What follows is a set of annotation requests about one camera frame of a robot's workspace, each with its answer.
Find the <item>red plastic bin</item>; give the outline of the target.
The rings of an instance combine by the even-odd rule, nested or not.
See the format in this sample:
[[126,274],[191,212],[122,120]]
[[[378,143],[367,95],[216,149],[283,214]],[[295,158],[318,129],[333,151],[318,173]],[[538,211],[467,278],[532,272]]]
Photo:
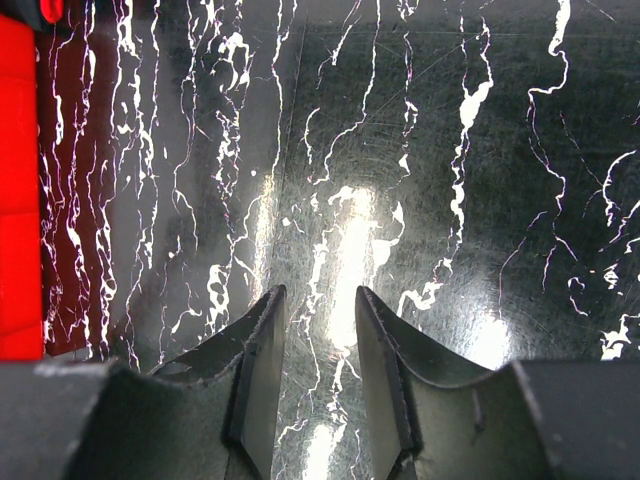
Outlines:
[[1,359],[44,353],[33,30],[1,17]]

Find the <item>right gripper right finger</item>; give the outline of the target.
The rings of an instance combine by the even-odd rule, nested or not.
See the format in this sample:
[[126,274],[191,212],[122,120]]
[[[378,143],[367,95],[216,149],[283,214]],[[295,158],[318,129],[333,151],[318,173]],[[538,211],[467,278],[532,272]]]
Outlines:
[[355,298],[378,479],[635,479],[635,360],[516,360],[489,370]]

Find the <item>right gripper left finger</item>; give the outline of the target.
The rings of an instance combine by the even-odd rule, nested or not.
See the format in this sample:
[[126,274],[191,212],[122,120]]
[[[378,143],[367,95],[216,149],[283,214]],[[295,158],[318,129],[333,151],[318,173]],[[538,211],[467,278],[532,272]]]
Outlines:
[[200,345],[127,364],[1,367],[5,479],[266,479],[285,344],[284,286]]

